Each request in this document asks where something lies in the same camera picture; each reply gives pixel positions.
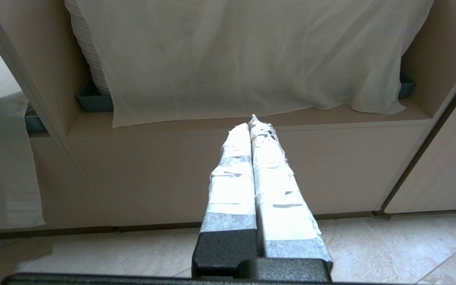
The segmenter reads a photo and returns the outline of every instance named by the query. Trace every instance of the stack of white plates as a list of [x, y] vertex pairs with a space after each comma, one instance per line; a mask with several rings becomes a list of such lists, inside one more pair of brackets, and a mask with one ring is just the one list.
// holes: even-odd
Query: stack of white plates
[[70, 12], [71, 27], [73, 28], [73, 33], [76, 36], [78, 45], [80, 45], [82, 53], [89, 64], [94, 84], [98, 87], [98, 91], [101, 94], [110, 95], [105, 75], [103, 74], [103, 70], [101, 70], [98, 53], [94, 48], [89, 28], [87, 27], [87, 23], [78, 8], [76, 0], [65, 0], [65, 6]]

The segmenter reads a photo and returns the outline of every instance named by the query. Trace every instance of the shelf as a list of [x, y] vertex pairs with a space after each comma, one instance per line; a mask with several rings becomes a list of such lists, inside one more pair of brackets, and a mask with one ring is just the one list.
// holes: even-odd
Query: shelf
[[[356, 112], [348, 105], [331, 110], [308, 108], [261, 117], [261, 121], [272, 123], [278, 131], [364, 128], [380, 126], [427, 125], [430, 118], [410, 99], [400, 103], [407, 108], [392, 115]], [[178, 135], [223, 134], [246, 118], [168, 121], [112, 128], [112, 112], [81, 112], [67, 137], [73, 141], [84, 141], [97, 137], [175, 137]]]

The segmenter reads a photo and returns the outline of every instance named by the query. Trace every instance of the tile floor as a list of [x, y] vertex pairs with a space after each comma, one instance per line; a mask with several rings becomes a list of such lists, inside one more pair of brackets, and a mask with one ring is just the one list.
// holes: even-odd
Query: tile floor
[[[334, 281], [456, 284], [456, 213], [320, 220]], [[198, 229], [0, 240], [12, 272], [190, 276]]]

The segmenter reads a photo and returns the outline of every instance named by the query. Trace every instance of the white cloth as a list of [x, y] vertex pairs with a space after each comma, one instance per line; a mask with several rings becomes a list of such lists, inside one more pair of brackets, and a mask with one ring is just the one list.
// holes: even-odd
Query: white cloth
[[0, 56], [0, 229], [45, 224], [24, 122], [27, 105]]
[[349, 104], [404, 109], [400, 57], [433, 0], [78, 0], [114, 127]]

